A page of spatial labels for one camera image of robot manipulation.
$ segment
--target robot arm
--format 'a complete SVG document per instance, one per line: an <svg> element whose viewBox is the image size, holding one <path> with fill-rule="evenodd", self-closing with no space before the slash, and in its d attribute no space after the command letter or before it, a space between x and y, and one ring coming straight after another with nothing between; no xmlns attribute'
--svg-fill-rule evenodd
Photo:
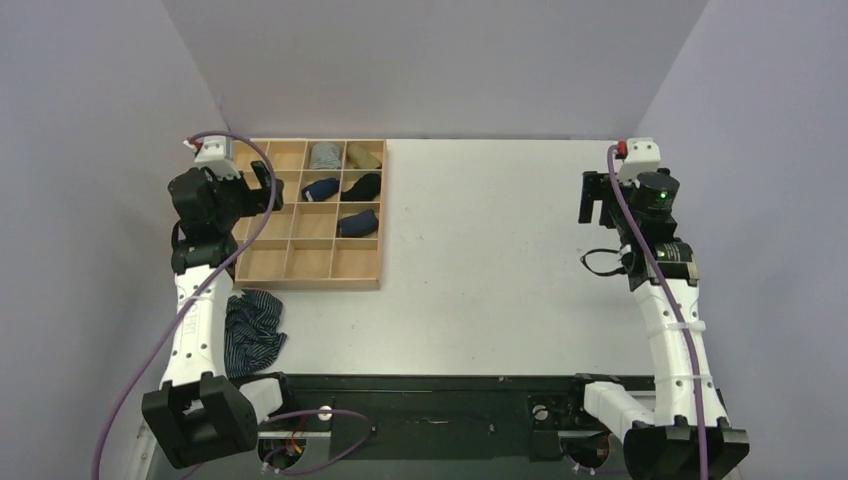
<svg viewBox="0 0 848 480"><path fill-rule="evenodd" d="M189 146L196 153L195 166L176 177L168 191L180 216L171 256L177 309L193 304L174 334L159 390L142 400L144 419L177 468L255 448L258 424L283 403L275 378L241 388L226 378L224 330L234 266L197 291L238 248L231 233L235 223L266 209L270 173L262 162L253 162L261 188L250 190L233 164L229 138L206 137L202 144ZM274 210L279 210L283 184L276 181ZM179 232L185 238L180 239Z"/></svg>
<svg viewBox="0 0 848 480"><path fill-rule="evenodd" d="M700 382L707 430L711 478L724 478L748 453L744 430L732 429L710 376L698 310L698 273L691 247L674 236L671 208L679 183L658 168L659 147L650 138L620 142L616 158L624 160L618 181L630 212L680 305L678 322L668 297L648 265L625 220L608 174L586 172L579 223L589 223L595 201L602 202L600 224L618 231L622 271L644 317L654 363L656 404L653 410L613 382L585 386L584 409L624 444L628 472L634 479L696 478L698 472L697 411L694 386ZM691 334L699 364L693 373L684 330Z"/></svg>

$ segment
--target gray wall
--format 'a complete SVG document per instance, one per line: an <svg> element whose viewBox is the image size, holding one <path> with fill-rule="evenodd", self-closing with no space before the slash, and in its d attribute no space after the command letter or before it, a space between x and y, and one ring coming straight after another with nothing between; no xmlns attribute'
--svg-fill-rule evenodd
<svg viewBox="0 0 848 480"><path fill-rule="evenodd" d="M87 478L106 412L173 319L166 185L220 117L158 0L0 7L0 465ZM110 437L124 478L140 392Z"/></svg>
<svg viewBox="0 0 848 480"><path fill-rule="evenodd" d="M848 3L712 0L639 127L682 180L746 479L848 477Z"/></svg>
<svg viewBox="0 0 848 480"><path fill-rule="evenodd" d="M253 135L632 134L707 0L164 0Z"/></svg>

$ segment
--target wooden organizer tray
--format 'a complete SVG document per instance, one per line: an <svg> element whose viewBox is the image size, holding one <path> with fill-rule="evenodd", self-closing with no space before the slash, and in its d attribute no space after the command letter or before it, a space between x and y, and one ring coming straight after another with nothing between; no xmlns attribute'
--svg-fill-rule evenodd
<svg viewBox="0 0 848 480"><path fill-rule="evenodd" d="M274 212L265 229L242 254L236 264L236 288L263 290L361 290L380 288L383 257L383 212L386 191L385 140L292 140L253 139L274 165L277 178L283 180L283 208ZM342 151L341 170L310 170L312 146L333 142ZM377 157L381 170L352 168L347 159L347 145L359 144ZM244 172L248 185L259 182L250 162L259 155L247 145L234 143L236 167ZM348 190L366 173L379 173L381 194L371 202L341 202L339 194L323 202L307 202L300 197L306 185L322 178L341 181L341 191ZM376 232L363 238L337 238L336 223L340 218L365 210L374 210L379 219ZM239 244L259 225L261 215L244 218L233 228Z"/></svg>

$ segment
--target white table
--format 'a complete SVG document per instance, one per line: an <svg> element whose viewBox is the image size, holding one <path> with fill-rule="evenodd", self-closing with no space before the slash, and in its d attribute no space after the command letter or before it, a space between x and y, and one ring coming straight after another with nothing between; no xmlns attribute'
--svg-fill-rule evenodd
<svg viewBox="0 0 848 480"><path fill-rule="evenodd" d="M276 292L289 339L268 371L652 375L627 280L578 261L618 246L577 224L609 143L390 140L382 289Z"/></svg>

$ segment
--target wooden compartment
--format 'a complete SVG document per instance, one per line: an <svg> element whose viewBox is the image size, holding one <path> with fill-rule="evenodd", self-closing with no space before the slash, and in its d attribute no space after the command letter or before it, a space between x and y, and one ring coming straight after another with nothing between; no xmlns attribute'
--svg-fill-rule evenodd
<svg viewBox="0 0 848 480"><path fill-rule="evenodd" d="M310 169L312 147L328 141L339 146L343 168ZM382 271L383 213L385 212L386 141L385 140L254 140L268 155L274 174L283 180L283 203L271 215L257 240L239 258L236 267L237 288L345 290L380 287ZM380 170L352 168L346 148L356 143L379 159ZM241 142L234 143L234 161L251 188L259 182L250 169L258 154ZM323 178L336 178L344 191L367 173L381 176L381 195L371 202L340 202L339 194L322 202L307 202L300 196L303 187ZM364 238L336 238L340 218L372 209L380 221L379 229ZM259 226L261 215L241 219L233 228L240 244Z"/></svg>

